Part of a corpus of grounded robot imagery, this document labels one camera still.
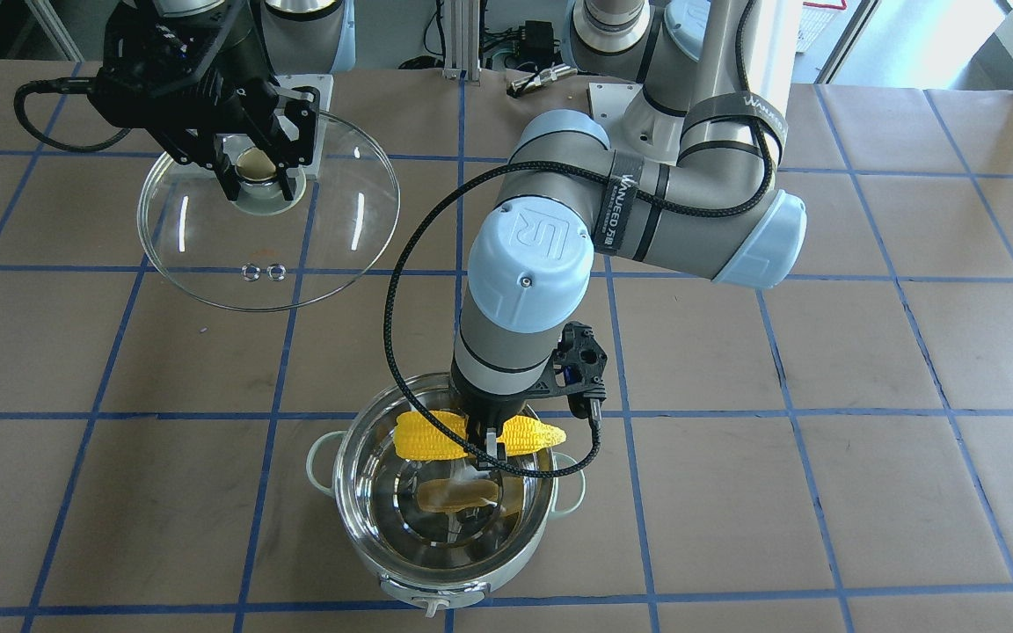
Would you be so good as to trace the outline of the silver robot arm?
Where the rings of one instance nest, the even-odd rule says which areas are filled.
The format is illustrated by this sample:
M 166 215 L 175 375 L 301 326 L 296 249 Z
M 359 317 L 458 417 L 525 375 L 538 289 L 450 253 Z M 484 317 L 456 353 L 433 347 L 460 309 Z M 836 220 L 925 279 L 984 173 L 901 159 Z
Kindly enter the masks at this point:
M 622 118 L 539 113 L 468 257 L 451 384 L 476 469 L 510 471 L 504 422 L 555 386 L 595 255 L 767 289 L 803 245 L 776 188 L 799 1 L 575 1 L 571 61 L 638 84 Z
M 240 171 L 222 144 L 248 137 L 289 200 L 290 170 L 312 164 L 320 92 L 281 77 L 346 71 L 354 45 L 350 1 L 123 1 L 88 98 L 109 124 L 212 170 L 233 201 Z

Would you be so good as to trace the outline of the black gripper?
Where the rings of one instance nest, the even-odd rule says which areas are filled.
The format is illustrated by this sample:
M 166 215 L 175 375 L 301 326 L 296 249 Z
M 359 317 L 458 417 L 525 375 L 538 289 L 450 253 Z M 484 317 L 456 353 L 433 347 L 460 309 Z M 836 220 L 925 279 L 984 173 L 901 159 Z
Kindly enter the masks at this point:
M 174 160 L 212 171 L 226 200 L 241 183 L 216 139 L 249 137 L 248 193 L 294 201 L 314 148 L 307 101 L 279 90 L 258 1 L 120 1 L 110 13 L 90 104 L 143 128 Z
M 471 422 L 471 445 L 477 448 L 474 468 L 498 471 L 506 465 L 506 420 L 520 414 L 529 400 L 566 397 L 574 417 L 600 420 L 607 399 L 607 361 L 594 328 L 580 322 L 564 324 L 551 350 L 534 366 L 518 369 L 492 365 L 459 336 L 453 389 Z

